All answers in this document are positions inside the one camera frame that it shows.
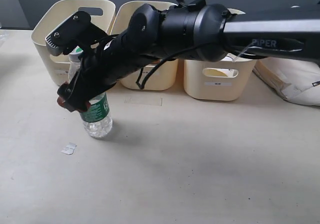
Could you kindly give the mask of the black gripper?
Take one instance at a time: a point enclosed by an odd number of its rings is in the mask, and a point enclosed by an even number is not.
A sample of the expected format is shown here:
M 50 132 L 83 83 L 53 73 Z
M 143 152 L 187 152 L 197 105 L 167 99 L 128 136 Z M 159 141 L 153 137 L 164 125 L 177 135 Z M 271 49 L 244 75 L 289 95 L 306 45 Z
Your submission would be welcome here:
M 111 38 L 91 20 L 87 12 L 77 11 L 45 38 L 52 56 L 68 55 L 76 47 L 84 51 L 72 79 L 57 90 L 58 105 L 71 113 L 88 111 L 91 99 L 156 59 L 151 51 L 158 39 L 157 27 L 129 27 Z

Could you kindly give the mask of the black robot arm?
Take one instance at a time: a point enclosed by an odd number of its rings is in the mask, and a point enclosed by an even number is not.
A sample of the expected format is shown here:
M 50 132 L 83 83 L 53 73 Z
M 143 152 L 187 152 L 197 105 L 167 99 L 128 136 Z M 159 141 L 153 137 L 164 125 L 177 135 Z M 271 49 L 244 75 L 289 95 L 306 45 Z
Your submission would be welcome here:
M 87 12 L 77 11 L 45 42 L 53 56 L 82 49 L 79 70 L 57 93 L 70 112 L 86 112 L 92 98 L 154 61 L 217 62 L 233 54 L 317 63 L 320 7 L 232 14 L 221 4 L 207 5 L 204 0 L 167 10 L 144 4 L 133 13 L 127 29 L 114 35 L 94 25 Z

